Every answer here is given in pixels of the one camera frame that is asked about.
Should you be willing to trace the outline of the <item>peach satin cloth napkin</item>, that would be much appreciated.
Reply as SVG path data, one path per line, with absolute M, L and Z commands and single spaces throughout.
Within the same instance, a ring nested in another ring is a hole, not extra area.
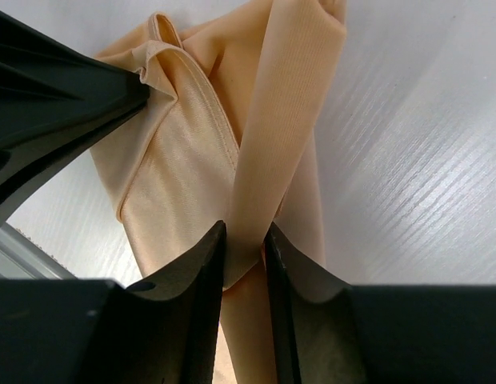
M 343 1 L 249 1 L 177 31 L 156 13 L 98 54 L 150 88 L 91 154 L 148 276 L 227 227 L 220 383 L 274 383 L 263 241 L 325 261 L 314 126 L 346 39 Z

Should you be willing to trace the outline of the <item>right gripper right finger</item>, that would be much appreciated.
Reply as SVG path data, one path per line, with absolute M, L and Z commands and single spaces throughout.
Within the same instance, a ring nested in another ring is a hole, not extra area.
M 280 383 L 496 383 L 496 285 L 351 285 L 272 226 Z

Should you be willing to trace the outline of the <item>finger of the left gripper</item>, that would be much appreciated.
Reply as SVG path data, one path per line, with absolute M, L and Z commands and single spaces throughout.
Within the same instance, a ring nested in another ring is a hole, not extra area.
M 148 86 L 0 11 L 0 224 L 135 116 Z

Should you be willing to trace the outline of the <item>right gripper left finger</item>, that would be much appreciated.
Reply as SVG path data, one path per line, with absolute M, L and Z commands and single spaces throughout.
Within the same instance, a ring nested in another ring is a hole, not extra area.
M 210 383 L 226 242 L 216 222 L 157 272 L 0 279 L 0 383 Z

